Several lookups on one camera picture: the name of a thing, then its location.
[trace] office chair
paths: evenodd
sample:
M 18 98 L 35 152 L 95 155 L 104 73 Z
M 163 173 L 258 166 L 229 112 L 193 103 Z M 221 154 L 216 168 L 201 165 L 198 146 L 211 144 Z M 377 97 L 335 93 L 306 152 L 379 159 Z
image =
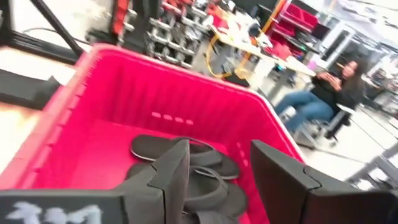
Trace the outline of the office chair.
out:
M 305 82 L 304 90 L 312 88 L 311 78 L 302 78 Z M 343 105 L 338 105 L 340 112 L 337 113 L 330 121 L 311 120 L 303 123 L 301 127 L 293 133 L 293 139 L 298 145 L 305 146 L 309 149 L 319 149 L 319 140 L 324 135 L 327 139 L 332 139 L 330 147 L 335 147 L 338 143 L 336 134 L 343 126 L 349 126 L 348 118 L 355 113 L 354 110 Z M 282 120 L 287 120 L 292 117 L 291 114 L 284 114 L 281 116 Z M 310 145 L 299 141 L 299 137 L 304 135 L 309 141 Z

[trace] pink plastic bin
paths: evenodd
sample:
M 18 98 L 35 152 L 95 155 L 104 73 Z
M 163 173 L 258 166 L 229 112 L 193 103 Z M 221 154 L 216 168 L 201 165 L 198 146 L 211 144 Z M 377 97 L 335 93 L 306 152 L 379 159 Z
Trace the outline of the pink plastic bin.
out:
M 191 136 L 232 157 L 249 199 L 243 224 L 268 223 L 249 162 L 251 140 L 301 161 L 260 96 L 97 45 L 0 175 L 0 189 L 112 189 L 137 162 L 129 147 L 138 134 Z

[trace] monitor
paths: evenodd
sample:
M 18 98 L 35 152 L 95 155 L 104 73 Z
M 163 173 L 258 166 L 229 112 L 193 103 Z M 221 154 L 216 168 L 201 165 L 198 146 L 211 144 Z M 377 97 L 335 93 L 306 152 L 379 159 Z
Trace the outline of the monitor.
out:
M 317 24 L 317 26 L 315 26 L 315 28 L 312 30 L 311 35 L 318 40 L 323 40 L 329 31 L 329 27 L 322 24 Z
M 272 14 L 272 10 L 264 7 L 263 5 L 257 4 L 251 9 L 250 16 L 257 19 L 260 23 L 260 28 L 264 27 L 268 19 Z

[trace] black slipper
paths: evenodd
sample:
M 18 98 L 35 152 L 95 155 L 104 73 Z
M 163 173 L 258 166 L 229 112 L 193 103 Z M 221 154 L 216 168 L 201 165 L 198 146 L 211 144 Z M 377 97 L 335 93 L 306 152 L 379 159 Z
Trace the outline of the black slipper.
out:
M 147 164 L 134 164 L 127 172 L 130 178 L 145 169 Z M 214 175 L 209 178 L 194 172 L 202 170 Z M 214 170 L 190 166 L 184 210 L 188 213 L 212 210 L 228 217 L 239 217 L 248 207 L 246 194 L 237 185 L 226 183 Z
M 162 154 L 167 152 L 176 141 L 182 139 L 188 139 L 193 142 L 190 144 L 191 165 L 213 169 L 224 180 L 235 179 L 239 176 L 239 167 L 231 158 L 222 152 L 218 152 L 213 146 L 190 137 L 167 139 L 141 134 L 132 140 L 131 152 L 140 159 L 155 161 Z M 198 170 L 198 172 L 213 177 L 207 172 L 200 170 Z
M 184 214 L 181 224 L 239 224 L 239 222 L 216 212 L 196 212 Z

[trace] desk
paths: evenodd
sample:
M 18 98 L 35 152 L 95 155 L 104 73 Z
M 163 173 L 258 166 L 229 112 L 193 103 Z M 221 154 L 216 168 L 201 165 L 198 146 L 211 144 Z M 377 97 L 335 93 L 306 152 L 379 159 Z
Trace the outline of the desk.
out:
M 305 66 L 303 63 L 299 62 L 293 57 L 289 57 L 287 60 L 282 60 L 277 57 L 265 55 L 261 52 L 260 48 L 253 46 L 251 43 L 246 43 L 242 40 L 234 39 L 232 38 L 233 35 L 228 35 L 227 33 L 220 32 L 220 30 L 214 26 L 212 26 L 211 29 L 215 33 L 215 35 L 217 35 L 220 42 L 228 45 L 229 47 L 237 48 L 260 58 L 260 62 L 256 65 L 253 74 L 249 78 L 247 78 L 247 81 L 249 82 L 252 90 L 257 90 L 262 85 L 264 77 L 268 75 L 268 73 L 272 70 L 275 64 L 284 66 L 285 68 L 293 72 L 308 75 L 310 77 L 315 76 L 315 72 L 307 68 L 307 66 Z M 227 61 L 226 57 L 221 55 L 227 55 L 228 52 L 231 50 L 229 47 L 225 47 L 223 51 L 220 52 L 220 56 L 217 61 L 218 65 L 222 65 Z M 280 91 L 282 86 L 286 84 L 288 77 L 289 76 L 286 74 L 281 76 L 279 81 L 269 92 L 269 100 L 273 99 L 275 95 Z

